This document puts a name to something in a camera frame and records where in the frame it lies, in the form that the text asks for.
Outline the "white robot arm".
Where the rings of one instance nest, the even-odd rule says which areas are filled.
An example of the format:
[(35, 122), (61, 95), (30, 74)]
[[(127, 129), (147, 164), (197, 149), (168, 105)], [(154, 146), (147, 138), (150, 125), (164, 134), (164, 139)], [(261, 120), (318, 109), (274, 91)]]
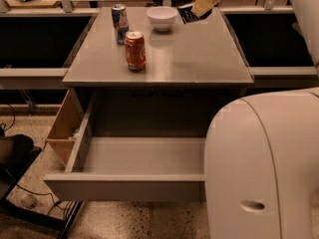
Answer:
[[(289, 0), (312, 65), (250, 68), (260, 95), (212, 120), (204, 149), (210, 239), (313, 239), (319, 187), (318, 0)], [(276, 12), (266, 0), (261, 12)]]

